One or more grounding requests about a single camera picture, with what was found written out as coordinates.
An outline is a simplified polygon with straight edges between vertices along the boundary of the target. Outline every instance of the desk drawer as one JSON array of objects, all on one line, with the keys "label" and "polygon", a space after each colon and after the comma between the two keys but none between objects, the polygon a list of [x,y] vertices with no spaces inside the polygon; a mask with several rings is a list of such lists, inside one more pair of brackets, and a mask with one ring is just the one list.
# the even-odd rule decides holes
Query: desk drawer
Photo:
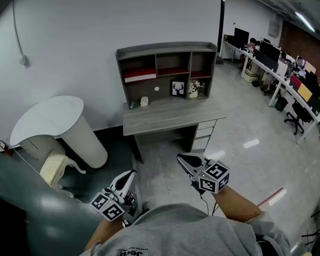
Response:
[{"label": "desk drawer", "polygon": [[205,151],[209,139],[210,139],[210,136],[203,137],[203,138],[196,138],[193,141],[192,150],[203,150],[203,151]]},{"label": "desk drawer", "polygon": [[211,120],[206,122],[200,122],[198,125],[198,130],[208,128],[208,127],[214,127],[216,125],[217,120]]},{"label": "desk drawer", "polygon": [[205,129],[198,129],[196,131],[195,137],[200,138],[200,137],[204,137],[207,135],[211,135],[213,129],[214,129],[213,127],[209,127],[209,128],[205,128]]}]

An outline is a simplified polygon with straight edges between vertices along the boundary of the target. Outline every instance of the red book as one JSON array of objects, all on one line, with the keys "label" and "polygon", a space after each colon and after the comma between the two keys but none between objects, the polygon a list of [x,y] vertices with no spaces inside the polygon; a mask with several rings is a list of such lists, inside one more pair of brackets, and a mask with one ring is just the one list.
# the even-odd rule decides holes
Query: red book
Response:
[{"label": "red book", "polygon": [[12,157],[13,153],[8,148],[8,146],[6,144],[4,144],[4,142],[2,140],[0,140],[0,150],[1,149],[4,150],[10,157]]},{"label": "red book", "polygon": [[124,82],[129,83],[139,80],[156,78],[157,73],[155,68],[139,67],[126,70],[123,77]]},{"label": "red book", "polygon": [[291,82],[292,82],[296,87],[300,88],[300,86],[301,86],[301,81],[300,81],[297,77],[295,77],[294,75],[292,75],[292,76],[290,77],[290,80],[291,80]]}]

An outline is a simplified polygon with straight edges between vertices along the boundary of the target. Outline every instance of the desk surface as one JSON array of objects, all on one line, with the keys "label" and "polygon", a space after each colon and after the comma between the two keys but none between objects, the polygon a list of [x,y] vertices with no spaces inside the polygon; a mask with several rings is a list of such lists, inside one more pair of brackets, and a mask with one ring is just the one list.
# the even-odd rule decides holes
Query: desk surface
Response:
[{"label": "desk surface", "polygon": [[222,41],[222,43],[223,43],[223,44],[225,44],[225,45],[227,45],[228,47],[230,47],[230,48],[234,49],[235,51],[238,51],[238,52],[243,53],[243,54],[247,54],[247,52],[246,52],[246,51],[241,50],[241,49],[239,49],[238,47],[235,47],[234,45],[232,45],[232,44],[231,44],[231,43],[229,43],[229,42]]},{"label": "desk surface", "polygon": [[134,109],[124,103],[123,135],[170,130],[225,117],[226,112],[213,97],[189,100],[169,97]]},{"label": "desk surface", "polygon": [[37,135],[59,136],[72,128],[84,109],[82,99],[57,96],[34,105],[15,124],[10,144],[15,146]]}]

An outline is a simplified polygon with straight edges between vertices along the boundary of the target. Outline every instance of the gray floor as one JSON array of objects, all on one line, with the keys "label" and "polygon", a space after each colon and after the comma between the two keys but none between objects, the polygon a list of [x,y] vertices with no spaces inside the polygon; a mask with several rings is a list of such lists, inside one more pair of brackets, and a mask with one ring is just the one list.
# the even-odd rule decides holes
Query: gray floor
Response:
[{"label": "gray floor", "polygon": [[[87,173],[81,174],[67,166],[59,184],[84,203],[108,187],[114,177],[133,168],[130,145],[122,136],[122,126],[96,134],[108,151],[108,162],[100,169],[90,168],[68,145],[62,144],[66,155]],[[18,152],[40,171],[39,162],[24,150]],[[17,153],[12,157],[0,154],[0,198],[26,211],[26,240],[32,256],[81,254],[102,219],[88,204],[50,188]]]},{"label": "gray floor", "polygon": [[[285,189],[279,201],[272,206],[265,203],[263,209],[287,233],[291,247],[306,243],[300,237],[307,228],[309,234],[315,231],[308,219],[320,198],[319,130],[312,130],[297,145],[301,133],[295,136],[294,126],[284,123],[287,111],[295,115],[293,98],[286,95],[289,104],[283,112],[268,107],[271,97],[241,79],[238,66],[230,62],[216,66],[212,95],[227,110],[227,118],[217,122],[205,155],[230,167],[230,186],[255,204]],[[244,147],[256,139],[259,144]],[[142,150],[145,164],[138,164],[138,170],[145,201],[155,206],[189,203],[207,212],[206,204],[177,164],[176,155],[182,150],[174,142],[148,145]],[[204,198],[212,211],[213,197],[206,193]]]}]

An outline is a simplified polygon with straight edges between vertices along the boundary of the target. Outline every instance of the gray t-shirt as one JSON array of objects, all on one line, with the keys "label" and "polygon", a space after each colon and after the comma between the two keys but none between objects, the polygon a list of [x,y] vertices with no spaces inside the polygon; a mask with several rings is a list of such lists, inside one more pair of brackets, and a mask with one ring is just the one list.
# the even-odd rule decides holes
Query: gray t-shirt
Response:
[{"label": "gray t-shirt", "polygon": [[148,211],[133,225],[102,245],[95,243],[81,256],[262,256],[263,253],[290,255],[287,237],[266,212],[241,223],[208,216],[180,203]]}]

